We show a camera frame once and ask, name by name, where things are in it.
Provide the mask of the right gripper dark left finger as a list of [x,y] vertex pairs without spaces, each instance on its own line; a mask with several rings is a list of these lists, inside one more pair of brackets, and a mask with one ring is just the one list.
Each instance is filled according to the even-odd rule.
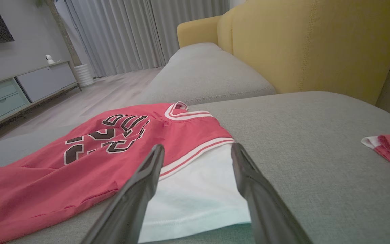
[[155,195],[165,150],[155,145],[83,239],[84,244],[137,244]]

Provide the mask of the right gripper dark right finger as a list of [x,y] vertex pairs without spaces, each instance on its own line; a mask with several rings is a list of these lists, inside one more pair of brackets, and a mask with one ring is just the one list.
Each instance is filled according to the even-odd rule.
[[246,199],[257,244],[311,244],[309,236],[240,143],[231,149],[237,190]]

